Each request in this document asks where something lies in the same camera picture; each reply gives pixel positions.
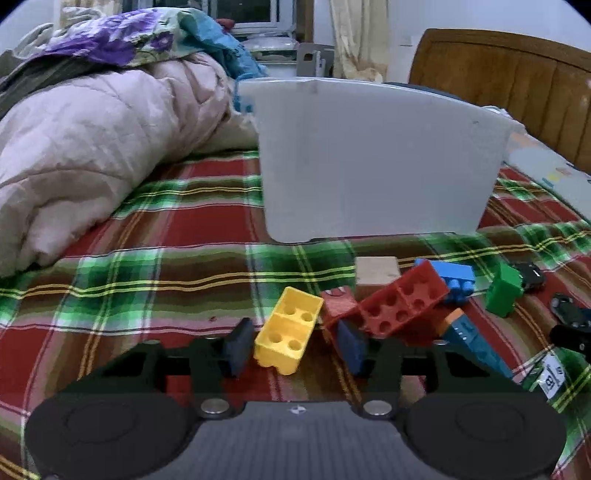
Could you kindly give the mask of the red long building block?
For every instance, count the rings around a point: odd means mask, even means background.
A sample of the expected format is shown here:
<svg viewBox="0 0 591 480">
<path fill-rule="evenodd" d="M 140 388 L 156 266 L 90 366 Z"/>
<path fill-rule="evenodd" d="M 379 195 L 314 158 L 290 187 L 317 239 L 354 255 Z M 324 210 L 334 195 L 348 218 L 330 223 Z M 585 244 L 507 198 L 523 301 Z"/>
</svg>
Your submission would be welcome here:
<svg viewBox="0 0 591 480">
<path fill-rule="evenodd" d="M 376 338 L 387 338 L 428 328 L 434 308 L 448 294 L 446 282 L 432 264 L 420 262 L 361 301 L 363 330 Z"/>
</svg>

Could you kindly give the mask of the yellow toy building block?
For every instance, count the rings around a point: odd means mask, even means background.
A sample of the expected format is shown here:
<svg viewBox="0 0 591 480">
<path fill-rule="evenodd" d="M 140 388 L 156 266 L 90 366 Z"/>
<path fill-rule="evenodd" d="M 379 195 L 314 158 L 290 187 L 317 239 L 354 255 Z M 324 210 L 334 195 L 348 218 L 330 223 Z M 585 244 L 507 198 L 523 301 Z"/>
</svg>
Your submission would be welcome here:
<svg viewBox="0 0 591 480">
<path fill-rule="evenodd" d="M 324 299 L 286 287 L 254 341 L 253 357 L 259 366 L 273 367 L 283 376 L 300 366 Z"/>
</svg>

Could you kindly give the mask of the tan wooden cube block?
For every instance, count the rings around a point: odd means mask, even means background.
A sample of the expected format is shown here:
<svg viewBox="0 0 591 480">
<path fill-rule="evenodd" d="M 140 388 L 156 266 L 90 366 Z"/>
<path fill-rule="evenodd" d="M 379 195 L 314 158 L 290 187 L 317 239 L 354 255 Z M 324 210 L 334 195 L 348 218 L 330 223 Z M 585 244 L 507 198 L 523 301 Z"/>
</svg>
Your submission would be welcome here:
<svg viewBox="0 0 591 480">
<path fill-rule="evenodd" d="M 355 296 L 363 300 L 401 276 L 395 256 L 356 257 Z"/>
</svg>

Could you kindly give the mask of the green toy building block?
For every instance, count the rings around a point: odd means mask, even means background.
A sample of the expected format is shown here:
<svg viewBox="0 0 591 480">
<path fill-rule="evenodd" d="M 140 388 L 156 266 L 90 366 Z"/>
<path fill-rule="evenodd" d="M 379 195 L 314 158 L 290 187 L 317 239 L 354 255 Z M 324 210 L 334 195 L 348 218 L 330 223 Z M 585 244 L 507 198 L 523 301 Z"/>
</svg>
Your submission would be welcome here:
<svg viewBox="0 0 591 480">
<path fill-rule="evenodd" d="M 485 308 L 499 317 L 507 317 L 523 293 L 520 272 L 507 263 L 499 263 L 486 293 Z"/>
</svg>

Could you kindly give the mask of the black toy car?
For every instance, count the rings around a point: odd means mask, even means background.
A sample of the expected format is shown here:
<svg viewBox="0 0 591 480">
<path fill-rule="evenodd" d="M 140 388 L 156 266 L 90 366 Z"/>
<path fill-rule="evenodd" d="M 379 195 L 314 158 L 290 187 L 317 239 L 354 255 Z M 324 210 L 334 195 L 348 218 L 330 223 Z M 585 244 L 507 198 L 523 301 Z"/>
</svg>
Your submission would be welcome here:
<svg viewBox="0 0 591 480">
<path fill-rule="evenodd" d="M 568 327 L 590 328 L 590 310 L 578 306 L 574 299 L 566 294 L 555 294 L 550 301 L 550 310 L 560 323 Z"/>
</svg>

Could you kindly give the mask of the small red block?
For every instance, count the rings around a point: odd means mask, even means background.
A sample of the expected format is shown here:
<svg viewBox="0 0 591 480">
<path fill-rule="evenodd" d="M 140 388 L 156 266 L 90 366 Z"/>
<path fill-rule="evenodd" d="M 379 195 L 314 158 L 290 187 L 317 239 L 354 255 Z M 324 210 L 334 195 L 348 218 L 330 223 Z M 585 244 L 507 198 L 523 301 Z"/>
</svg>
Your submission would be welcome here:
<svg viewBox="0 0 591 480">
<path fill-rule="evenodd" d="M 332 344 L 337 341 L 338 321 L 358 306 L 355 295 L 349 286 L 339 286 L 322 291 L 324 300 L 321 310 L 322 334 Z"/>
</svg>

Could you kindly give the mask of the dark brown toy car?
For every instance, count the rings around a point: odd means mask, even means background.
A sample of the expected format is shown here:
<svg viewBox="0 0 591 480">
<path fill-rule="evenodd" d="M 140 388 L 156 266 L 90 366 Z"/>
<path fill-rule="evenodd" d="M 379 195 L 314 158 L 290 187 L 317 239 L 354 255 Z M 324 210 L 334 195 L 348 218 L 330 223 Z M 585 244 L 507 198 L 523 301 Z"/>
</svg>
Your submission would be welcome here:
<svg viewBox="0 0 591 480">
<path fill-rule="evenodd" d="M 535 293 L 544 288 L 546 279 L 537 265 L 531 262 L 516 262 L 511 266 L 519 272 L 525 293 Z"/>
</svg>

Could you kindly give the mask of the teal robot toy figure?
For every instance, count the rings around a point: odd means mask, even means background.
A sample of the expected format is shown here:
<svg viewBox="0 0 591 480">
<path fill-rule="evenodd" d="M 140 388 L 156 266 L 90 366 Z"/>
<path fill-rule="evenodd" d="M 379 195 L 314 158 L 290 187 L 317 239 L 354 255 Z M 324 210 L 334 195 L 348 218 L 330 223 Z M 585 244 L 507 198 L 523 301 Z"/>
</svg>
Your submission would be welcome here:
<svg viewBox="0 0 591 480">
<path fill-rule="evenodd" d="M 513 378 L 512 370 L 462 309 L 457 308 L 448 314 L 438 324 L 437 332 L 443 340 L 472 354 L 506 378 Z"/>
</svg>

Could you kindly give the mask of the red green plaid bedsheet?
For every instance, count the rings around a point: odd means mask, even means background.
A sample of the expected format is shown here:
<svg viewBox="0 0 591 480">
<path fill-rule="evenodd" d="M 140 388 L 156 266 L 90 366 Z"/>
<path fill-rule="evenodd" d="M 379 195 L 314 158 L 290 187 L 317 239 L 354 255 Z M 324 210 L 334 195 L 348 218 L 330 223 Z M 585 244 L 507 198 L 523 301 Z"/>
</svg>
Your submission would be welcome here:
<svg viewBox="0 0 591 480">
<path fill-rule="evenodd" d="M 164 164 L 106 222 L 47 269 L 1 283 L 1 475 L 33 479 L 23 445 L 30 412 L 47 396 L 136 343 L 181 346 L 270 315 L 286 287 L 311 294 L 353 285 L 359 256 L 470 265 L 466 312 L 522 382 L 551 350 L 549 302 L 561 292 L 590 303 L 590 225 L 520 223 L 488 202 L 467 236 L 381 237 L 281 245 L 263 221 L 259 158 L 247 152 Z M 531 262 L 544 288 L 499 317 L 485 298 L 499 263 Z"/>
</svg>

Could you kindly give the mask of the blue toy building block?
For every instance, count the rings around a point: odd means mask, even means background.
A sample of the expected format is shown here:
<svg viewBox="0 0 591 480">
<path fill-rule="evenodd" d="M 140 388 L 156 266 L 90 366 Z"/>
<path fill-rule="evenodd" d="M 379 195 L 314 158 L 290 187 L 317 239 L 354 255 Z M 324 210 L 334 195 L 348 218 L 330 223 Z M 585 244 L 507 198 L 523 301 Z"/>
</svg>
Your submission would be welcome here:
<svg viewBox="0 0 591 480">
<path fill-rule="evenodd" d="M 474 293 L 476 284 L 476 276 L 471 266 L 439 260 L 428 260 L 428 263 L 448 286 L 448 302 L 462 304 L 468 301 Z"/>
</svg>

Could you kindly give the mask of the patterned light blue pillow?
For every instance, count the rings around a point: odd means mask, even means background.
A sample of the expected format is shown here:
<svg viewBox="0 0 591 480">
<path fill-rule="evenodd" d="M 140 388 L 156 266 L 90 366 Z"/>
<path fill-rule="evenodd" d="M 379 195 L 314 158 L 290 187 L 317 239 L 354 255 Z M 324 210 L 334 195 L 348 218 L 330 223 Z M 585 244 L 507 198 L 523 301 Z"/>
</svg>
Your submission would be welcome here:
<svg viewBox="0 0 591 480">
<path fill-rule="evenodd" d="M 504 149 L 479 147 L 458 192 L 476 208 L 497 198 L 520 223 L 560 223 L 590 219 L 590 175 L 529 135 L 523 124 L 496 106 L 479 118 L 493 126 L 482 137 L 499 137 Z"/>
</svg>

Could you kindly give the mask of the white plastic storage bin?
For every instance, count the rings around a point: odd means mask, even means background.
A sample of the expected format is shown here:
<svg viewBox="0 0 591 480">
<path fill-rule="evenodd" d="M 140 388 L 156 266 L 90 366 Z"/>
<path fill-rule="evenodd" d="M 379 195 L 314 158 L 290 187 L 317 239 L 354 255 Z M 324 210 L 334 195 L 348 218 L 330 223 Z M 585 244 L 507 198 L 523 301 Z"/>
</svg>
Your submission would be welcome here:
<svg viewBox="0 0 591 480">
<path fill-rule="evenodd" d="M 485 209 L 458 192 L 479 147 L 504 149 L 481 107 L 410 86 L 252 79 L 266 230 L 281 243 L 472 233 Z"/>
</svg>

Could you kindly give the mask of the pink quilted comforter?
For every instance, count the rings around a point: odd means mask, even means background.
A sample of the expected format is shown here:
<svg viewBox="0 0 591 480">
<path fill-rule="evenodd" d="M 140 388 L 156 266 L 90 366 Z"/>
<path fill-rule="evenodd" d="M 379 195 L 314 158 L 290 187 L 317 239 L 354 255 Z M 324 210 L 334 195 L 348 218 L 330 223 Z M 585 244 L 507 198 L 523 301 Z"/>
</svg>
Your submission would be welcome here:
<svg viewBox="0 0 591 480">
<path fill-rule="evenodd" d="M 26 96 L 1 121 L 1 273 L 54 263 L 160 162 L 253 149 L 235 83 L 192 54 L 79 77 Z"/>
</svg>

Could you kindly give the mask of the wooden headboard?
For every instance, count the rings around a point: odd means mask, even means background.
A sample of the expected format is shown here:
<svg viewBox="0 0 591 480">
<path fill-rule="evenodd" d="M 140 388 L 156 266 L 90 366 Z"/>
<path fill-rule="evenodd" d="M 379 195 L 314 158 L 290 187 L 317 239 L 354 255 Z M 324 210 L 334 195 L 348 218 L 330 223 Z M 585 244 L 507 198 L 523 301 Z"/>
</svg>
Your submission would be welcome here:
<svg viewBox="0 0 591 480">
<path fill-rule="evenodd" d="M 590 171 L 590 53 L 532 36 L 428 29 L 409 82 L 497 106 L 527 132 Z"/>
</svg>

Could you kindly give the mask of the grey cabinet by window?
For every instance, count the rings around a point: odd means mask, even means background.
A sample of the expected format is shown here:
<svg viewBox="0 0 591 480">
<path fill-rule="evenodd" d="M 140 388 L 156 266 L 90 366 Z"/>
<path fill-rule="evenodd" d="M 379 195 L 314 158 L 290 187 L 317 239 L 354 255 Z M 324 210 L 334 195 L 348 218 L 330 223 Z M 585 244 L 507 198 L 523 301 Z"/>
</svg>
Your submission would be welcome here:
<svg viewBox="0 0 591 480">
<path fill-rule="evenodd" d="M 334 46 L 315 43 L 298 44 L 297 77 L 332 78 L 334 64 Z"/>
</svg>

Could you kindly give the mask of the white pillow on sill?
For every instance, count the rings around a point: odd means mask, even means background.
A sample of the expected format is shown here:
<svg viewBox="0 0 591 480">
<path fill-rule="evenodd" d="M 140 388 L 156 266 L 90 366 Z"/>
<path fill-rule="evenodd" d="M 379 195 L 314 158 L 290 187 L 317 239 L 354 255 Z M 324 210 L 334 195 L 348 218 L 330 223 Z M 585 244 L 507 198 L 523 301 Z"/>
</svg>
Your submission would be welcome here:
<svg viewBox="0 0 591 480">
<path fill-rule="evenodd" d="M 297 40 L 289 36 L 259 36 L 242 41 L 242 45 L 259 62 L 294 62 Z"/>
</svg>

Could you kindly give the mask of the right beige curtain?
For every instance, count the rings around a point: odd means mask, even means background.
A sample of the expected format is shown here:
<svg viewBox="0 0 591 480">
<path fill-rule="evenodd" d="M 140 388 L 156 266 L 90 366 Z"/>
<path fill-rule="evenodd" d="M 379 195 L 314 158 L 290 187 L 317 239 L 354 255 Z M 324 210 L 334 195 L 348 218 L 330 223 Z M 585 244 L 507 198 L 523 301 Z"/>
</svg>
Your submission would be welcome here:
<svg viewBox="0 0 591 480">
<path fill-rule="evenodd" d="M 335 78 L 384 83 L 390 63 L 387 0 L 331 0 Z"/>
</svg>

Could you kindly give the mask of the purple floral blue blanket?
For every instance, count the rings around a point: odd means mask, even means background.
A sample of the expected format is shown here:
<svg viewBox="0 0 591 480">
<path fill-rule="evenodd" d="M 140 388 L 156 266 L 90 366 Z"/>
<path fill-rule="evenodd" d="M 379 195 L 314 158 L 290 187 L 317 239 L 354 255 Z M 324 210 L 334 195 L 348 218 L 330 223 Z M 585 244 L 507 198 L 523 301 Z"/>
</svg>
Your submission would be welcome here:
<svg viewBox="0 0 591 480">
<path fill-rule="evenodd" d="M 135 68 L 159 61 L 204 53 L 235 80 L 263 78 L 266 67 L 218 21 L 195 8 L 149 7 L 116 13 L 114 3 L 105 7 L 60 7 L 53 37 L 40 53 L 17 60 L 1 54 L 1 77 L 39 58 L 57 55 L 96 64 Z"/>
</svg>

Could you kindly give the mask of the window with dark glass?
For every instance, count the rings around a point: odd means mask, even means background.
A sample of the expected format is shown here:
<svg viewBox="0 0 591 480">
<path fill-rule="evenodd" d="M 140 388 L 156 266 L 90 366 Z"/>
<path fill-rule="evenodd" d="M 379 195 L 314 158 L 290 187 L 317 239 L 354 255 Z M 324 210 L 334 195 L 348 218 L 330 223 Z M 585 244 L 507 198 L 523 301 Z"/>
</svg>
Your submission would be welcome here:
<svg viewBox="0 0 591 480">
<path fill-rule="evenodd" d="M 147 0 L 124 1 L 123 10 L 149 7 L 195 8 L 216 20 L 233 23 L 238 37 L 289 35 L 297 40 L 314 37 L 314 1 L 291 0 Z"/>
</svg>

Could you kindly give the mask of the white crumpled garment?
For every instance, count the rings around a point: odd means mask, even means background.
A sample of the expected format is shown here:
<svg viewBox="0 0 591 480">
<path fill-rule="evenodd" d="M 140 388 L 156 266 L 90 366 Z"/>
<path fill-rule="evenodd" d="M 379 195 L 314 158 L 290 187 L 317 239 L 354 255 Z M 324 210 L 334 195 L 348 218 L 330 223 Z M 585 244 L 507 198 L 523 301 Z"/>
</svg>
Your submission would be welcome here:
<svg viewBox="0 0 591 480">
<path fill-rule="evenodd" d="M 1 53 L 7 53 L 17 60 L 26 60 L 43 51 L 53 37 L 53 33 L 52 23 L 40 24 L 25 34 L 14 48 L 2 49 Z"/>
</svg>

